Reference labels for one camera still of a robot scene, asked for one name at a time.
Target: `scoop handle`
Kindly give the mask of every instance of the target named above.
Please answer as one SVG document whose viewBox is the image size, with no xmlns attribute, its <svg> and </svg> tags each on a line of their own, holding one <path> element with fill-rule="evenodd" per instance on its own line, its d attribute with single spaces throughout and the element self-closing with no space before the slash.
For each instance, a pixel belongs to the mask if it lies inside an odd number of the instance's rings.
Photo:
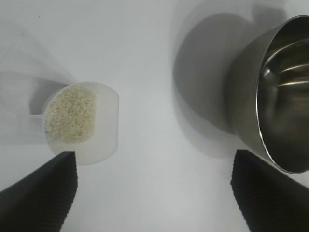
<svg viewBox="0 0 309 232">
<path fill-rule="evenodd" d="M 44 125 L 43 125 L 43 119 L 44 115 L 31 115 L 30 121 L 31 121 L 31 130 L 33 130 L 33 133 L 38 134 L 44 134 Z"/>
</svg>

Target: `stainless steel cup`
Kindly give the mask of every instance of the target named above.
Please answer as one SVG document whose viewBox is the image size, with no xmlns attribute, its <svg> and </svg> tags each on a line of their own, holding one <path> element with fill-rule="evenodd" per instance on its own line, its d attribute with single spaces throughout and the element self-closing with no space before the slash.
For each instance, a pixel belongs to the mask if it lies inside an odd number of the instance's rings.
<svg viewBox="0 0 309 232">
<path fill-rule="evenodd" d="M 225 103 L 234 133 L 253 153 L 288 173 L 309 170 L 309 16 L 244 49 L 226 81 Z"/>
</svg>

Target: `uncooked rice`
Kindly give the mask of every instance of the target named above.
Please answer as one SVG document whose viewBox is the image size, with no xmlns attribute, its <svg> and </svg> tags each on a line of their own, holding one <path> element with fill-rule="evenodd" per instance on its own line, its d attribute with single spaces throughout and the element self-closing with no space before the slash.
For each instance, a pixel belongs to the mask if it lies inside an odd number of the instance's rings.
<svg viewBox="0 0 309 232">
<path fill-rule="evenodd" d="M 83 86 L 65 89 L 46 111 L 47 136 L 68 144 L 90 139 L 95 130 L 96 100 L 96 94 Z"/>
</svg>

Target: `plastic scoop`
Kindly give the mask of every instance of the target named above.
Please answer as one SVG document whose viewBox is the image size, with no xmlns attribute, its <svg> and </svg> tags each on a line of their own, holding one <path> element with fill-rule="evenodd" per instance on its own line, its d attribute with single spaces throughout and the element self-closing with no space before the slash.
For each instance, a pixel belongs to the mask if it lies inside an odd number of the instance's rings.
<svg viewBox="0 0 309 232">
<path fill-rule="evenodd" d="M 68 144 L 47 136 L 44 128 L 46 112 L 51 103 L 64 90 L 73 86 L 82 86 L 96 95 L 96 116 L 93 136 L 77 144 Z M 111 156 L 118 147 L 118 118 L 119 118 L 119 96 L 111 88 L 95 82 L 81 82 L 66 86 L 50 97 L 46 104 L 45 113 L 42 115 L 32 115 L 31 122 L 35 128 L 44 133 L 49 147 L 55 154 L 64 151 L 75 151 L 76 163 L 78 165 L 89 165 L 103 161 Z"/>
</svg>

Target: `white table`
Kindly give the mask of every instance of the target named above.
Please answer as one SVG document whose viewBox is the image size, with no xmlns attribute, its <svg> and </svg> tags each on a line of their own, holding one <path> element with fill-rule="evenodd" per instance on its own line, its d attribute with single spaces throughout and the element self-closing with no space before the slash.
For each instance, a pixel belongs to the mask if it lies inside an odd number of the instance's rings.
<svg viewBox="0 0 309 232">
<path fill-rule="evenodd" d="M 76 80 L 120 95 L 118 151 L 78 167 L 63 232 L 248 231 L 229 184 L 235 151 L 245 146 L 214 126 L 222 122 L 217 90 L 239 40 L 309 14 L 307 0 L 268 2 L 0 1 L 0 19 L 32 34 Z M 202 54 L 209 114 L 199 116 L 175 91 L 173 69 L 183 39 L 204 19 L 209 31 L 197 36 L 213 46 Z M 0 152 L 0 190 L 53 157 L 45 144 L 1 144 Z M 293 178 L 309 186 L 308 174 Z"/>
</svg>

